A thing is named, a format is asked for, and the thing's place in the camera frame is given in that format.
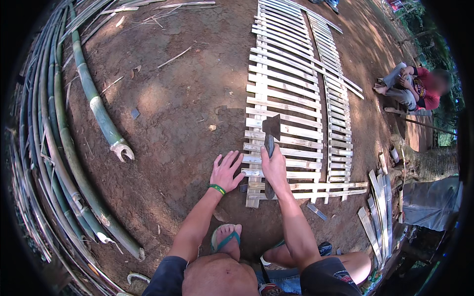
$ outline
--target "axe handle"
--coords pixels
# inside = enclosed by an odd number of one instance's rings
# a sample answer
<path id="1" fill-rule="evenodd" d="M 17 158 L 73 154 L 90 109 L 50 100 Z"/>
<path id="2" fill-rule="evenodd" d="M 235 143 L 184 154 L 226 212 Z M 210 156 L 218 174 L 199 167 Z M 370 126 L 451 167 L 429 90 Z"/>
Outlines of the axe handle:
<path id="1" fill-rule="evenodd" d="M 265 134 L 264 144 L 265 149 L 268 152 L 268 157 L 271 157 L 273 155 L 273 150 L 275 149 L 275 140 L 273 136 L 270 134 Z M 273 199 L 273 197 L 275 196 L 275 191 L 267 180 L 265 180 L 265 196 L 267 199 Z"/>

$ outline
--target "gray pants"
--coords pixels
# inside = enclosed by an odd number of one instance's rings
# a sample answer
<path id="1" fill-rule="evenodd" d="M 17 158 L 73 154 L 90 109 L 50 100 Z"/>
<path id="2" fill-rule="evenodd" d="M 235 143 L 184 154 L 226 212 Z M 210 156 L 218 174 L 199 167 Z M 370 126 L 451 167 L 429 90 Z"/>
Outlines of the gray pants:
<path id="1" fill-rule="evenodd" d="M 409 90 L 399 90 L 393 88 L 395 85 L 395 79 L 400 74 L 400 69 L 405 68 L 407 65 L 405 63 L 398 64 L 393 71 L 383 78 L 383 81 L 387 85 L 387 92 L 385 93 L 386 96 L 394 98 L 400 104 L 404 104 L 408 107 L 408 111 L 416 110 L 416 101 L 415 97 Z M 412 83 L 413 78 L 411 75 L 408 75 L 406 78 L 410 83 Z"/>

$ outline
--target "sitting child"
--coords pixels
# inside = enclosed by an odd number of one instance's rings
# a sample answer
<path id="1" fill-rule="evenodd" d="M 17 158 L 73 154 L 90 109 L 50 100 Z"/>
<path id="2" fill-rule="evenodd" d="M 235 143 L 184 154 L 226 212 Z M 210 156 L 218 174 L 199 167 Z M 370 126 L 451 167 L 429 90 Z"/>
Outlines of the sitting child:
<path id="1" fill-rule="evenodd" d="M 408 107 L 408 111 L 419 108 L 433 110 L 439 106 L 439 97 L 449 92 L 452 86 L 448 71 L 415 68 L 405 63 L 398 64 L 393 71 L 379 83 L 374 84 L 374 91 L 384 96 L 393 97 Z"/>

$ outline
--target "green wristband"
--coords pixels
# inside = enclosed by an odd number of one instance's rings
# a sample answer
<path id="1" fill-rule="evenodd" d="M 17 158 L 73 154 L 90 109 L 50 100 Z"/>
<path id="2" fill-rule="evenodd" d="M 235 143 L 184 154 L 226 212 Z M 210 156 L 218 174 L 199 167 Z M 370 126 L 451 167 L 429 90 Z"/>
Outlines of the green wristband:
<path id="1" fill-rule="evenodd" d="M 209 188 L 214 188 L 215 190 L 219 191 L 220 193 L 222 193 L 222 196 L 224 196 L 226 194 L 226 191 L 219 185 L 217 184 L 209 184 L 208 186 Z"/>

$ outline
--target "dark shorts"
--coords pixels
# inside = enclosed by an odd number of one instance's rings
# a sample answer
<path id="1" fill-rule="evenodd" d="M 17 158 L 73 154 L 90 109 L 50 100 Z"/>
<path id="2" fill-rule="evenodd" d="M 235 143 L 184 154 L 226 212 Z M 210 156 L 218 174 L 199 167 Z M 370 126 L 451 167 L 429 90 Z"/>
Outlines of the dark shorts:
<path id="1" fill-rule="evenodd" d="M 187 262 L 181 257 L 166 256 L 156 269 L 150 284 L 143 292 L 144 296 L 181 296 L 184 270 Z M 286 293 L 298 295 L 348 295 L 359 296 L 361 292 L 341 260 L 330 257 L 314 262 L 303 270 L 297 269 L 268 270 L 271 282 Z M 264 284 L 262 272 L 255 273 L 259 285 Z"/>

